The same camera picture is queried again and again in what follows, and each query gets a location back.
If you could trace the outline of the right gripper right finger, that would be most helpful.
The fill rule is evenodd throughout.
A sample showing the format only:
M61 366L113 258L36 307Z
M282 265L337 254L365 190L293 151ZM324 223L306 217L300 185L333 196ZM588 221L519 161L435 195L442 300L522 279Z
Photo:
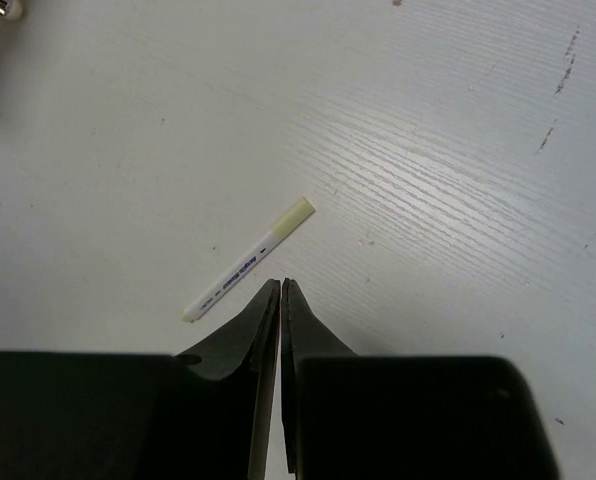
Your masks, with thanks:
M287 466L298 479L556 479L520 371L494 356L361 356L297 282L281 306Z

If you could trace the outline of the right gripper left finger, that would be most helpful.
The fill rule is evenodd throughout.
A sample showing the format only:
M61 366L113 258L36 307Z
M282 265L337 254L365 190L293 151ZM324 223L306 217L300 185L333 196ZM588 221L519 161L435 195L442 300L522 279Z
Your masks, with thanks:
M0 479L261 479L280 284L178 355L0 352Z

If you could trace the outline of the white pen pale cap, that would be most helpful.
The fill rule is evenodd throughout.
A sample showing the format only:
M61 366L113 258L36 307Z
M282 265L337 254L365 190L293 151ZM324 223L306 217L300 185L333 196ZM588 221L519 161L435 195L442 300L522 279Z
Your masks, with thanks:
M193 323L204 316L227 292L258 265L271 251L281 244L293 231L304 223L315 207L301 197L252 245L252 247L212 282L207 291L191 302L183 311L182 319Z

